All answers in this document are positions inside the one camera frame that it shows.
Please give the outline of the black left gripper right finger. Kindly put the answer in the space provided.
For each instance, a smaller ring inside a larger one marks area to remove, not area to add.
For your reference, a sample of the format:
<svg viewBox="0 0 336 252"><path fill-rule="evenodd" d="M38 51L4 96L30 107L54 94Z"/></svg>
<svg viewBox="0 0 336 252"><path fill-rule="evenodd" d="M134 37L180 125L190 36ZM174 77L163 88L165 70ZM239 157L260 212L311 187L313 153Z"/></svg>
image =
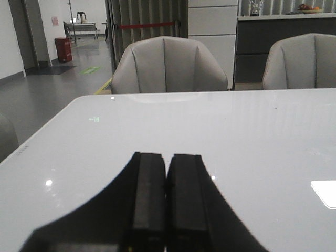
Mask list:
<svg viewBox="0 0 336 252"><path fill-rule="evenodd" d="M201 155L174 155L166 182L168 251L266 251L222 196Z"/></svg>

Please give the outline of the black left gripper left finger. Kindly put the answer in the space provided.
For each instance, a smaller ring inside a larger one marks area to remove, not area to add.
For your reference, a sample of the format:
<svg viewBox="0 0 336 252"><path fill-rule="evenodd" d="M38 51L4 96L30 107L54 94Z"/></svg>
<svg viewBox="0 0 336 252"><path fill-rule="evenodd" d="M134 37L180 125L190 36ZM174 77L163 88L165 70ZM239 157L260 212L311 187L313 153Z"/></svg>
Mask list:
<svg viewBox="0 0 336 252"><path fill-rule="evenodd" d="M95 197L36 229L22 251L164 251L165 164L135 152Z"/></svg>

